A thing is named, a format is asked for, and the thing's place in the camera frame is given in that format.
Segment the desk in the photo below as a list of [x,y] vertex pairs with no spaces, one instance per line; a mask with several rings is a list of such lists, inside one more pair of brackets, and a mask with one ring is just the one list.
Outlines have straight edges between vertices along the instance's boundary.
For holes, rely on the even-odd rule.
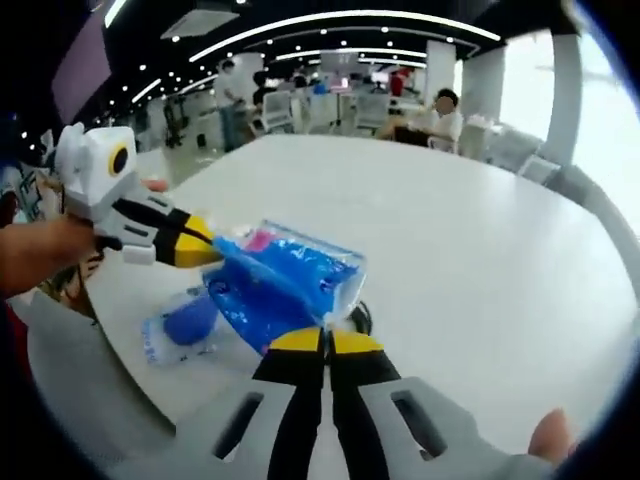
[[[583,433],[632,355],[636,300],[604,228],[509,172],[391,142],[269,135],[172,196],[215,212],[217,225],[269,218],[365,253],[363,299],[389,358],[468,409],[507,451],[525,451],[556,406]],[[114,350],[173,422],[259,360],[228,333],[217,356],[147,365],[142,320],[198,280],[109,254],[88,282]]]

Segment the round table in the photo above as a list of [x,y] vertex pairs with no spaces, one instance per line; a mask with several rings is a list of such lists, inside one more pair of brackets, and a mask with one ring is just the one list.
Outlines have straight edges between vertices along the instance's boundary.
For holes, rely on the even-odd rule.
[[[558,406],[583,433],[629,362],[637,305],[604,228],[495,167],[390,142],[269,135],[171,196],[219,226],[268,218],[366,254],[373,335],[399,372],[469,410],[507,451],[526,450]],[[142,321],[199,280],[198,270],[127,265],[111,252],[88,282],[115,352],[174,423],[259,362],[227,327],[215,354],[147,364]]]

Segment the finger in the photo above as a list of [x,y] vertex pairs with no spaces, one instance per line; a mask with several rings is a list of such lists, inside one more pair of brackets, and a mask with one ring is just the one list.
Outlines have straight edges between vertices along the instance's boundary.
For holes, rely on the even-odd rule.
[[169,184],[166,180],[143,180],[142,184],[152,192],[166,192],[169,190]]
[[542,458],[557,466],[568,456],[571,449],[571,434],[567,417],[562,409],[548,413],[533,432],[529,454]]

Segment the linear ceiling light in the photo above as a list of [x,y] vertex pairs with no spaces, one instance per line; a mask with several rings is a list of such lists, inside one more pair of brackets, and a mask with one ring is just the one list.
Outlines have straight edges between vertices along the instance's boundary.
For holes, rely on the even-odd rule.
[[389,58],[359,58],[358,61],[360,63],[388,63],[390,65],[402,65],[404,67],[427,68],[426,63],[391,60]]
[[185,87],[182,90],[180,90],[180,95],[187,93],[189,90],[193,90],[194,88],[199,87],[200,85],[204,85],[205,83],[210,82],[211,80],[215,80],[216,78],[218,78],[217,73],[215,75],[211,75],[210,77],[203,78],[202,80],[198,80],[197,82],[194,82],[188,87]]
[[500,40],[500,35],[496,35],[495,33],[488,32],[487,30],[483,30],[482,28],[474,27],[473,25],[468,25],[466,23],[458,22],[456,20],[450,20],[448,18],[436,17],[434,15],[425,15],[423,13],[414,13],[414,12],[400,12],[395,10],[344,10],[340,12],[326,12],[326,13],[314,13],[311,15],[303,15],[301,17],[294,17],[286,20],[280,20],[278,22],[269,23],[261,27],[253,28],[251,30],[247,30],[246,32],[242,32],[232,37],[229,37],[225,40],[222,40],[221,42],[211,45],[208,48],[205,48],[201,52],[198,52],[194,56],[192,56],[189,59],[189,61],[196,62],[200,60],[202,57],[209,55],[210,53],[213,53],[216,50],[220,50],[221,48],[227,47],[233,43],[239,42],[241,40],[252,37],[254,35],[260,35],[261,33],[275,30],[277,28],[288,27],[290,25],[296,25],[296,24],[305,23],[305,22],[314,22],[317,20],[328,20],[333,18],[349,18],[349,17],[387,17],[387,18],[403,18],[406,20],[419,20],[423,22],[438,23],[440,25],[446,25],[448,27],[459,28],[460,30],[466,30],[467,32],[481,35],[491,40],[495,40],[496,42]]
[[[388,55],[406,55],[408,57],[416,57],[416,58],[427,58],[427,54],[423,52],[414,52],[412,50],[399,50],[397,48],[357,48],[357,47],[349,47],[349,48],[337,48],[335,50],[324,50],[325,52],[336,52],[336,53],[383,53]],[[287,53],[285,55],[278,55],[276,57],[276,61],[279,60],[289,60],[291,58],[297,57],[308,57],[311,55],[320,55],[322,53],[321,50],[308,50],[306,52],[293,52]]]
[[150,92],[155,87],[157,87],[160,84],[161,81],[162,81],[161,79],[157,78],[153,82],[151,82],[149,85],[144,87],[144,89],[138,95],[136,95],[135,97],[133,97],[131,99],[131,103],[136,103],[138,100],[140,100],[142,97],[144,97],[148,92]]
[[113,2],[113,5],[111,5],[111,8],[107,12],[107,14],[104,16],[105,27],[109,28],[109,26],[115,20],[116,15],[118,15],[118,13],[120,13],[120,10],[122,10],[122,7],[124,7],[125,3],[127,3],[127,0],[116,0],[115,2]]

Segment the plastic packaging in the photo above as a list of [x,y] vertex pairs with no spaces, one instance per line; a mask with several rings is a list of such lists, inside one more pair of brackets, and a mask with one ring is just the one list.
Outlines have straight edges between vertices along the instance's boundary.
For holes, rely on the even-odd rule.
[[366,276],[362,255],[268,221],[244,237],[217,237],[214,246],[224,265],[204,272],[204,283],[260,354],[287,332],[346,318]]
[[173,365],[215,350],[218,308],[204,286],[170,298],[142,324],[144,353],[152,365]]

